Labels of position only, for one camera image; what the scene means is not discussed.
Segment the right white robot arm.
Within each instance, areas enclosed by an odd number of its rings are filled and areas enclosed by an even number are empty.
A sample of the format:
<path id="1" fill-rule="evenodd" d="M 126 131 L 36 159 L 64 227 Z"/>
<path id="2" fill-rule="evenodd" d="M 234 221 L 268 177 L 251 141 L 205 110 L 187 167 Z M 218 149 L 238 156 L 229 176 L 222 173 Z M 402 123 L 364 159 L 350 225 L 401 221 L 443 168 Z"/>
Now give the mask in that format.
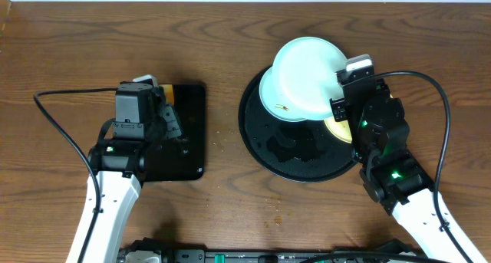
<path id="1" fill-rule="evenodd" d="M 402 102 L 393 98 L 386 74 L 338 75 L 343 96 L 331 100 L 336 121 L 347 121 L 354 158 L 367 194 L 379 203 L 430 259 L 484 262 L 439 192 L 440 173 L 431 177 L 407 148 L 410 127 Z"/>

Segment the yellow plate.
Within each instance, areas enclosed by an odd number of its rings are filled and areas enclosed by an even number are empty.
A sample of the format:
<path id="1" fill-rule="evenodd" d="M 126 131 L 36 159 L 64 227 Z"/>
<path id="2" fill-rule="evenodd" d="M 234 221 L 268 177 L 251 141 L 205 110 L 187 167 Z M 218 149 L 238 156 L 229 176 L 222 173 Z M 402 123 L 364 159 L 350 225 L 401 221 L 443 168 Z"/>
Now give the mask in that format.
<path id="1" fill-rule="evenodd" d="M 364 100 L 368 99 L 369 95 L 368 94 L 352 94 L 351 99 L 354 102 L 363 102 Z M 328 131 L 335 136 L 337 139 L 345 142 L 345 143 L 352 143 L 352 135 L 351 135 L 351 130 L 349 127 L 349 123 L 347 120 L 343 120 L 340 122 L 337 122 L 334 118 L 334 116 L 328 117 L 324 119 L 325 126 L 327 127 Z"/>

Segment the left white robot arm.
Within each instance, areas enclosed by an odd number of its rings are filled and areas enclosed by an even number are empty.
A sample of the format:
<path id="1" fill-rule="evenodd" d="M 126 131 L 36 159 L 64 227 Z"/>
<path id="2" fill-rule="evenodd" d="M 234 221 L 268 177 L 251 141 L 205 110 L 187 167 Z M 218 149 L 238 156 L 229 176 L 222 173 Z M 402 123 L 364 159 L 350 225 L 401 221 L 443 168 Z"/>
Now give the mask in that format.
<path id="1" fill-rule="evenodd" d="M 104 123 L 89 167 L 81 220 L 67 260 L 114 262 L 128 217 L 165 141 L 181 134 L 172 104 L 152 75 L 123 82 L 116 90 L 114 118 Z"/>

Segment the green yellow sponge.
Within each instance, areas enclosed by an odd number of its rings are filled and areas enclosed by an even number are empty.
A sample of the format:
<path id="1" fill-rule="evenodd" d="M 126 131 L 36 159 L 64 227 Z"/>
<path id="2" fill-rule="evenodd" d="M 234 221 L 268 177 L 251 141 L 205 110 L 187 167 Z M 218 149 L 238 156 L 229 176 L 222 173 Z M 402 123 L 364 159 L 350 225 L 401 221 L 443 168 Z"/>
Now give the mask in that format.
<path id="1" fill-rule="evenodd" d="M 173 85 L 161 84 L 160 86 L 163 88 L 164 96 L 166 98 L 166 104 L 174 105 L 175 98 L 174 98 Z"/>

